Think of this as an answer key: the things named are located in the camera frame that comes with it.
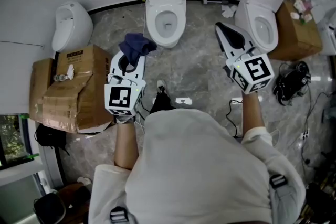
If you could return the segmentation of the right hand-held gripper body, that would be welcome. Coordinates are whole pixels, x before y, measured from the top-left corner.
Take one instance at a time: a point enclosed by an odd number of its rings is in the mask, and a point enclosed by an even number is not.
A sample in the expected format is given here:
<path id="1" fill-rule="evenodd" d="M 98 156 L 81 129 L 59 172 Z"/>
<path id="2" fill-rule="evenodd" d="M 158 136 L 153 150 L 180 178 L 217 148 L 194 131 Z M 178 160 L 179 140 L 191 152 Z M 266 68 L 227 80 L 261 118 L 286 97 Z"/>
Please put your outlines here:
<path id="1" fill-rule="evenodd" d="M 251 47 L 239 56 L 227 59 L 226 70 L 228 76 L 244 94 L 267 87 L 274 78 L 274 71 L 267 54 L 262 54 L 256 47 Z"/>

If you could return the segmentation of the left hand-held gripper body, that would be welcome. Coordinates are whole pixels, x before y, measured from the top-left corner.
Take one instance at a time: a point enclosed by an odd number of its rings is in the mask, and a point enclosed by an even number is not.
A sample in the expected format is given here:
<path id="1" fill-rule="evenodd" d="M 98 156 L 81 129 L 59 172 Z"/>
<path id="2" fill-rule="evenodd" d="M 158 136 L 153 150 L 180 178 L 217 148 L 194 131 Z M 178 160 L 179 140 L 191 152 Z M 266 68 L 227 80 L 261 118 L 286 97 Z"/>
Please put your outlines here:
<path id="1" fill-rule="evenodd" d="M 109 74 L 104 85 L 105 109 L 115 116 L 135 116 L 145 87 L 143 79 Z"/>

